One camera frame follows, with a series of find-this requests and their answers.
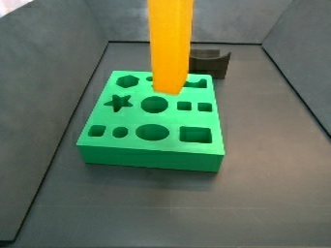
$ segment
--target gray wall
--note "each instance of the gray wall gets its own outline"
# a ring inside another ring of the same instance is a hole
[[[297,0],[263,43],[331,135],[331,1]]]
[[[107,39],[82,0],[0,19],[0,241],[14,240]]]
[[[149,41],[146,0],[86,0],[111,41]],[[195,0],[193,41],[261,44],[292,0]]]

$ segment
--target green foam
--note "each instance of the green foam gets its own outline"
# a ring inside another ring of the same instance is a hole
[[[151,72],[115,71],[77,143],[89,164],[218,172],[226,155],[213,78],[189,75],[179,96]]]

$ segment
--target rectangle hole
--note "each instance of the rectangle hole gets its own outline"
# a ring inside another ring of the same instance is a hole
[[[209,103],[198,103],[198,110],[205,112],[213,111],[213,104]]]
[[[182,127],[181,128],[181,141],[211,143],[213,142],[211,129],[199,128],[199,127]]]
[[[90,128],[89,136],[90,136],[90,137],[102,137],[102,136],[105,135],[105,131],[106,131],[106,126],[94,125],[94,126]]]
[[[191,110],[191,102],[178,102],[178,110]]]

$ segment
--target orange block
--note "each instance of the orange block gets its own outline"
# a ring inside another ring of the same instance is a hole
[[[178,95],[187,81],[194,0],[149,0],[153,86]]]

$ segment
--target oval hole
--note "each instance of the oval hole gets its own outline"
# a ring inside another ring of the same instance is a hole
[[[138,128],[137,135],[143,140],[165,140],[170,136],[170,130],[162,125],[147,124]]]

